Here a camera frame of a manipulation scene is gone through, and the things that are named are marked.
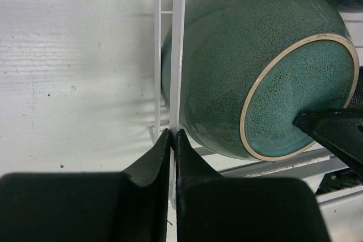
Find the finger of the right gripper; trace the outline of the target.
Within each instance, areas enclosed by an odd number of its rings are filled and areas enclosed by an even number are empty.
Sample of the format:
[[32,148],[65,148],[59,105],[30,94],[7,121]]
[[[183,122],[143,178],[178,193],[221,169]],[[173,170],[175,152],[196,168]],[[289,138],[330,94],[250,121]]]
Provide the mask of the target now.
[[305,112],[293,125],[362,177],[361,108]]

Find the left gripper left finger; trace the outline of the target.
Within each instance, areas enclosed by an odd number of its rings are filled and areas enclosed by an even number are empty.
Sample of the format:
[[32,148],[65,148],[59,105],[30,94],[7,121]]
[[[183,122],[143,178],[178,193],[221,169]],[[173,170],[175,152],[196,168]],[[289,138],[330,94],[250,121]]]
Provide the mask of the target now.
[[2,241],[165,241],[171,133],[120,172],[1,177]]

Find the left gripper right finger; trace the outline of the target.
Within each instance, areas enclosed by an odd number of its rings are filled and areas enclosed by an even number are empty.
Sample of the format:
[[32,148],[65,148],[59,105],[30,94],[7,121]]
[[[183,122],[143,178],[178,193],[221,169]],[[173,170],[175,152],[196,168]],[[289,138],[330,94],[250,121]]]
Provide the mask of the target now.
[[314,193],[290,177],[228,178],[176,140],[179,241],[329,241]]

